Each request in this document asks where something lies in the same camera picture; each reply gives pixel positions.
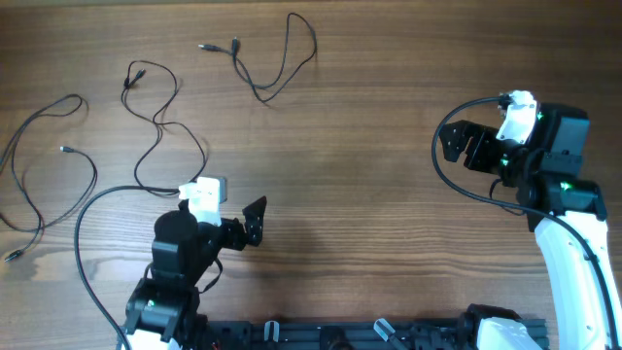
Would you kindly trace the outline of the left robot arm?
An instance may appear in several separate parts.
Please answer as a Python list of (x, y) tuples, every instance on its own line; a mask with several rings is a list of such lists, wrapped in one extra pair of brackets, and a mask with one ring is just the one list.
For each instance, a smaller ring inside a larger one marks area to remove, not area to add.
[(200, 295), (219, 279), (203, 288), (197, 283), (212, 265), (224, 270), (221, 250), (242, 251), (248, 245), (260, 245), (266, 206), (263, 196), (242, 210), (244, 222), (222, 218), (218, 225), (201, 221), (188, 199), (161, 215), (155, 221), (153, 260), (126, 304), (121, 328), (125, 339), (118, 347), (222, 349), (226, 344), (222, 334), (198, 312)]

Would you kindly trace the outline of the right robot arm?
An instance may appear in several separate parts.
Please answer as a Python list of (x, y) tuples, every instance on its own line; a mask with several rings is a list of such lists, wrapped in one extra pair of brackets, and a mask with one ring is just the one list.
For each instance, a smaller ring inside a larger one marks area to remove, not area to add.
[(607, 211), (600, 187), (578, 177), (590, 121), (579, 108), (538, 103), (527, 92), (493, 98), (503, 122), (494, 128), (447, 115), (432, 137), (432, 160), (497, 175), (517, 191), (514, 202), (464, 196), (524, 215), (543, 255), (563, 349), (618, 349), (621, 302), (607, 249)]

